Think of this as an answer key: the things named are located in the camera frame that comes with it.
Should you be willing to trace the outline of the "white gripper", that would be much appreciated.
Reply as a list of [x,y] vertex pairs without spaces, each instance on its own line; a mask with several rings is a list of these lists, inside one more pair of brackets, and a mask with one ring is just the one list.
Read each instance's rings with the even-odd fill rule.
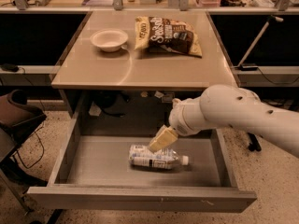
[[194,135],[205,128],[206,120],[200,107],[200,99],[179,100],[175,98],[169,115],[169,124],[171,127],[163,125],[150,140],[148,149],[152,153],[176,142],[178,134],[181,136]]

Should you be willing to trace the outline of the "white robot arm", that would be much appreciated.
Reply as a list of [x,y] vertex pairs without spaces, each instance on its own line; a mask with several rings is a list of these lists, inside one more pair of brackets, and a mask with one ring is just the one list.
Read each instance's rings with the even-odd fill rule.
[[299,157],[299,113],[267,105],[255,92],[228,85],[210,86],[197,98],[175,98],[169,124],[149,142],[149,150],[169,147],[179,136],[223,127],[253,133]]

